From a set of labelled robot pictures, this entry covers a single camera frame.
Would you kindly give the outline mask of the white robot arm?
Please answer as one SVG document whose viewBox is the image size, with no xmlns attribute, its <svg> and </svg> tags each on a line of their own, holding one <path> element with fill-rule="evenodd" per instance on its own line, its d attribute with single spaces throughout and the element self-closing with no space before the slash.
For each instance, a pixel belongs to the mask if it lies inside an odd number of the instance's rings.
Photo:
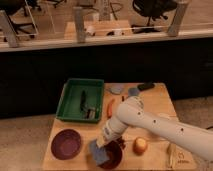
<svg viewBox="0 0 213 171">
<path fill-rule="evenodd" d="M 143 128 L 208 161 L 213 161 L 213 131 L 170 120 L 143 110 L 137 96 L 121 102 L 97 138 L 99 148 L 120 138 L 129 126 Z"/>
</svg>

